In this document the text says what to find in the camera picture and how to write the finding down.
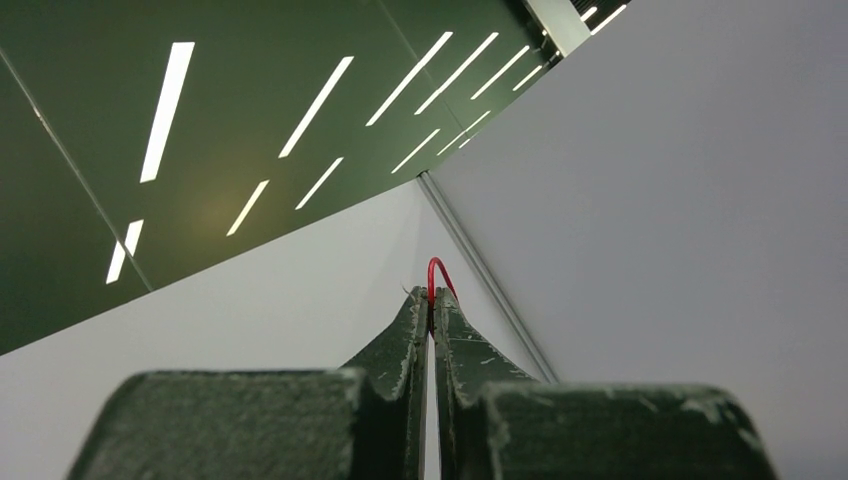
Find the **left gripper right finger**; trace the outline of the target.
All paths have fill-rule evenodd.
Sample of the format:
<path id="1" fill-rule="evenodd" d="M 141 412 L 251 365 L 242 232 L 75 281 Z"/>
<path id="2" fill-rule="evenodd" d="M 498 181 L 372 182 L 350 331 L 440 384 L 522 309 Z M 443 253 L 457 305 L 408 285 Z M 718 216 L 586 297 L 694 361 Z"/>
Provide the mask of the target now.
<path id="1" fill-rule="evenodd" d="M 433 297 L 446 479 L 773 479 L 730 392 L 705 384 L 545 383 Z"/>

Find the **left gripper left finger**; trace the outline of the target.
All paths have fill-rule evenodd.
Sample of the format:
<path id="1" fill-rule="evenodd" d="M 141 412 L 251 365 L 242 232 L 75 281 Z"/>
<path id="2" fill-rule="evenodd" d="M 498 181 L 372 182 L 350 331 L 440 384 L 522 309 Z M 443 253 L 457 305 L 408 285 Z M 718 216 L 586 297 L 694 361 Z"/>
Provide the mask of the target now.
<path id="1" fill-rule="evenodd" d="M 105 402 L 72 479 L 419 479 L 427 293 L 342 366 L 159 370 Z"/>

